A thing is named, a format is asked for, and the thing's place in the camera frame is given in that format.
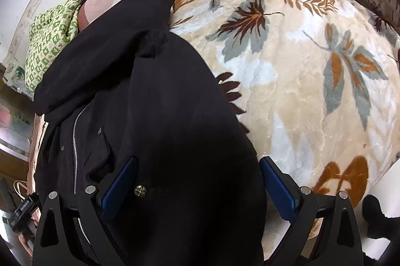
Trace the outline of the black coat with fur collar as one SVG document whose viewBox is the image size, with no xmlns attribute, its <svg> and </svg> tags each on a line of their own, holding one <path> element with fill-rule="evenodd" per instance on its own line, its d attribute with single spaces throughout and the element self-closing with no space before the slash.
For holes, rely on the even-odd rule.
<svg viewBox="0 0 400 266">
<path fill-rule="evenodd" d="M 123 265 L 261 265 L 267 197 L 256 152 L 175 0 L 122 0 L 58 55 L 34 92 L 47 129 L 42 207 L 131 167 L 103 216 Z"/>
</svg>

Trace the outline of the floral plastic bag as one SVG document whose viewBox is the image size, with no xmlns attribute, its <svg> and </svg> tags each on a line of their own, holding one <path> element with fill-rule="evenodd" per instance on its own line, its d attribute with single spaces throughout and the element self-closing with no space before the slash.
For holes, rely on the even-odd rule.
<svg viewBox="0 0 400 266">
<path fill-rule="evenodd" d="M 11 61 L 3 74 L 4 83 L 15 92 L 25 95 L 33 101 L 33 92 L 25 83 L 25 69 L 16 60 Z"/>
</svg>

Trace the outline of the leaf pattern fleece blanket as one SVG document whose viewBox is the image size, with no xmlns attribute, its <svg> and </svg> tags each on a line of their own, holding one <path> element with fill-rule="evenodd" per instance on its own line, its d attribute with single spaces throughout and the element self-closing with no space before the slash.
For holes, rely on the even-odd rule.
<svg viewBox="0 0 400 266">
<path fill-rule="evenodd" d="M 399 153 L 399 34 L 354 0 L 175 0 L 258 156 L 358 205 Z"/>
</svg>

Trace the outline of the green white patterned folded quilt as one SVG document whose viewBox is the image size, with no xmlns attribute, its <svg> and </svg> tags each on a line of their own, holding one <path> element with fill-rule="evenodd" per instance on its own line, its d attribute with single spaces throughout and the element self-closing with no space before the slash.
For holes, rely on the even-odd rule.
<svg viewBox="0 0 400 266">
<path fill-rule="evenodd" d="M 25 85 L 35 91 L 44 73 L 78 34 L 78 15 L 84 0 L 66 0 L 37 15 L 29 26 Z"/>
</svg>

